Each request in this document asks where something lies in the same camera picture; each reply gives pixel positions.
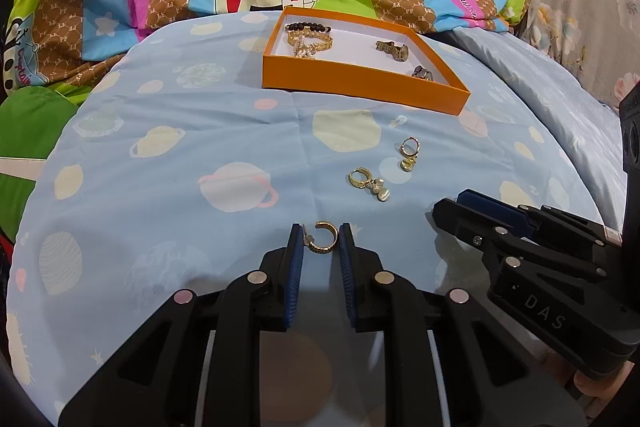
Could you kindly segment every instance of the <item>star print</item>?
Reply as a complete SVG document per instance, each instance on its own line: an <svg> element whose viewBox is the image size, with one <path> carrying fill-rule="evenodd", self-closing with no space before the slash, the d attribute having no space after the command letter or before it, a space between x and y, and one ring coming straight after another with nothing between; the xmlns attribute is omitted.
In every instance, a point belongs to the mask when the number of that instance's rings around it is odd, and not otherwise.
<svg viewBox="0 0 640 427"><path fill-rule="evenodd" d="M354 239L358 238L358 232L360 230L362 230L362 228L359 227L358 225L356 225L356 224L351 225L351 235L353 235Z"/></svg>
<svg viewBox="0 0 640 427"><path fill-rule="evenodd" d="M94 349L94 353L91 355L91 358L95 360L95 365L102 365L104 360L102 359L102 355L98 353L97 349Z"/></svg>
<svg viewBox="0 0 640 427"><path fill-rule="evenodd" d="M113 18L113 13L107 12L104 14L104 17L97 17L95 19L95 25L98 28L95 31L95 36L101 37L107 35L108 37L113 37L116 34L116 26L119 24L120 21Z"/></svg>

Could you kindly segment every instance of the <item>black bead bracelet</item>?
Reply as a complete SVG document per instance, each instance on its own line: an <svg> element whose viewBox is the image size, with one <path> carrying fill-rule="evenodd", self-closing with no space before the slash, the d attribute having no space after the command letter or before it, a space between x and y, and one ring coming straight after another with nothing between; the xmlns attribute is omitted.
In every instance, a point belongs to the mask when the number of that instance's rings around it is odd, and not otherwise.
<svg viewBox="0 0 640 427"><path fill-rule="evenodd" d="M315 22L295 22L284 26L286 31L302 31L305 28L309 28L313 32L329 33L331 31L330 26L322 26Z"/></svg>

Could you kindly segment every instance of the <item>blue fabric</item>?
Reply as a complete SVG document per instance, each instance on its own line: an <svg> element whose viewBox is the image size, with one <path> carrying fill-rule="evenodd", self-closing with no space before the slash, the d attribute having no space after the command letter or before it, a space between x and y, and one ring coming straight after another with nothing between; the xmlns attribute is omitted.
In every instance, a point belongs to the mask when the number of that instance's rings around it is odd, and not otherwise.
<svg viewBox="0 0 640 427"><path fill-rule="evenodd" d="M480 254L436 231L435 201L472 188L600 221L556 140L472 56L426 39L471 91L460 117L265 90L262 50L277 16L158 30L63 131L27 203L8 290L15 374L54 424L174 291L222 289L284 247L292 223L349 222L357 246L418 288L482 295ZM409 136L421 145L411 173L398 152ZM387 202L348 183L360 166L385 179ZM323 245L328 232L314 237ZM382 336L350 329L337 253L305 250L292 331L262 339L263 425L383 417Z"/></svg>
<svg viewBox="0 0 640 427"><path fill-rule="evenodd" d="M626 174L620 120L560 64L510 34L456 28L456 41L500 76L554 135L591 192L605 225L622 231Z"/></svg>

